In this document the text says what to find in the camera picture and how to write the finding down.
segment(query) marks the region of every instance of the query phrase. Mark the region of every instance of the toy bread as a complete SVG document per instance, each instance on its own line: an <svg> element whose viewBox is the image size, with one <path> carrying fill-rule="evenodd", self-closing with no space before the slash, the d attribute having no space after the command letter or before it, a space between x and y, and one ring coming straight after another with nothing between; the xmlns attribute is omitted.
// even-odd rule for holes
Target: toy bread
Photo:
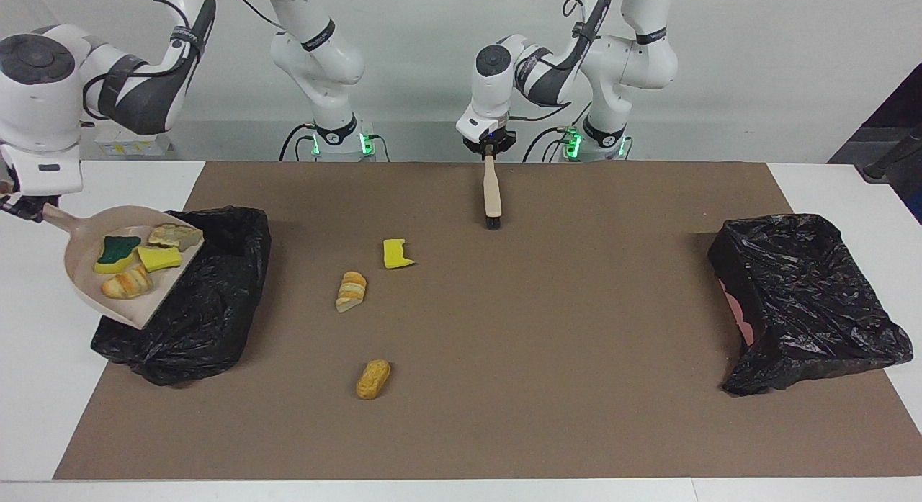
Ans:
<svg viewBox="0 0 922 502"><path fill-rule="evenodd" d="M365 300L365 288L368 282L359 272L346 272L339 283L339 296L336 298L336 311L345 313L362 304Z"/></svg>
<svg viewBox="0 0 922 502"><path fill-rule="evenodd" d="M148 270L138 265L103 282L102 293L108 298L131 299L153 287L154 283L148 276Z"/></svg>
<svg viewBox="0 0 922 502"><path fill-rule="evenodd" d="M166 223L152 230L148 245L175 247L185 252L190 246L198 245L202 236L202 231L197 228Z"/></svg>
<svg viewBox="0 0 922 502"><path fill-rule="evenodd" d="M386 360L372 360L365 365L365 372L355 385L355 393L363 400L373 400L381 393L385 381L391 375L391 364Z"/></svg>
<svg viewBox="0 0 922 502"><path fill-rule="evenodd" d="M93 264L96 273L121 273L132 263L132 252L141 244L140 237L106 236L102 252Z"/></svg>

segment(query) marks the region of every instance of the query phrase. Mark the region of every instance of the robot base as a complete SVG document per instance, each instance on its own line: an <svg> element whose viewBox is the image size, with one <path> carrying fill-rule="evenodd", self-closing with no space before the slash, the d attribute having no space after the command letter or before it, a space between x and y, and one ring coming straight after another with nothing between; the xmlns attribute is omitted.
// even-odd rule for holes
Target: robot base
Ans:
<svg viewBox="0 0 922 502"><path fill-rule="evenodd" d="M633 139L631 137L622 138L612 148L599 147L599 144L596 144L590 138L583 138L583 143L580 144L579 151L576 152L575 158L569 156L566 145L561 145L556 152L554 152L551 161L589 163L589 161L627 160L632 146Z"/></svg>
<svg viewBox="0 0 922 502"><path fill-rule="evenodd" d="M377 161L375 144L368 138L371 134L372 123L359 120L355 131L340 144L329 144L323 137L314 135L310 157L317 161Z"/></svg>

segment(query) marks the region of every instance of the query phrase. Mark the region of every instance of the beige dustpan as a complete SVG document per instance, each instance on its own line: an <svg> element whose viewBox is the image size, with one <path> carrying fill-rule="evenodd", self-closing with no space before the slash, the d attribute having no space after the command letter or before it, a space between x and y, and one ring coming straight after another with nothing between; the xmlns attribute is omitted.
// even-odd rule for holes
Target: beige dustpan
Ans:
<svg viewBox="0 0 922 502"><path fill-rule="evenodd" d="M174 286L176 279L192 262L202 243L182 252L182 265L151 273L154 287L134 299L111 299L102 294L102 283L112 275L93 272L93 263L99 258L105 236L138 236L147 241L157 225L174 223L189 226L169 214L147 207L113 207L95 216L83 219L71 216L52 205L45 205L46 222L70 233L63 265L78 295L96 311L114 321L142 329Z"/></svg>

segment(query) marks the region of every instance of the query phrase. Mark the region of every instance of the bread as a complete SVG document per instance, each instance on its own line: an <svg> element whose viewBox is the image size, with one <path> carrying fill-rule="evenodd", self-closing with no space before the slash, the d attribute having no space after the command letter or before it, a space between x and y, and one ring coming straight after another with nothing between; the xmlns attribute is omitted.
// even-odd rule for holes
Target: bread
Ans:
<svg viewBox="0 0 922 502"><path fill-rule="evenodd" d="M336 296L336 311L345 313L362 304L365 300L365 288L368 282L359 272L346 272L339 283L339 295Z"/></svg>
<svg viewBox="0 0 922 502"><path fill-rule="evenodd" d="M198 245L202 237L202 231L197 228L165 223L152 230L148 236L148 245L175 247L185 252L191 246Z"/></svg>
<svg viewBox="0 0 922 502"><path fill-rule="evenodd" d="M148 270L138 265L103 282L102 294L108 298L131 299L153 287L154 282L148 276Z"/></svg>
<svg viewBox="0 0 922 502"><path fill-rule="evenodd" d="M385 387L385 381L391 375L391 364L386 360L372 360L365 365L365 371L355 385L355 393L363 400L373 400Z"/></svg>

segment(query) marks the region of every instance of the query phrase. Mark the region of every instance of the yellow sponge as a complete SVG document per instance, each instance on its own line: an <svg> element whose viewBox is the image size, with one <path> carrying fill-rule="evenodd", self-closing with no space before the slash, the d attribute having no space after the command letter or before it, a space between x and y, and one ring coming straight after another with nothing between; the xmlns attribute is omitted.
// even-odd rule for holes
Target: yellow sponge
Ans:
<svg viewBox="0 0 922 502"><path fill-rule="evenodd" d="M403 256L406 239L385 239L385 268L395 269L409 266L415 261Z"/></svg>
<svg viewBox="0 0 922 502"><path fill-rule="evenodd" d="M171 248L139 246L138 256L148 272L157 272L158 269L174 268L182 264L182 255L175 246Z"/></svg>

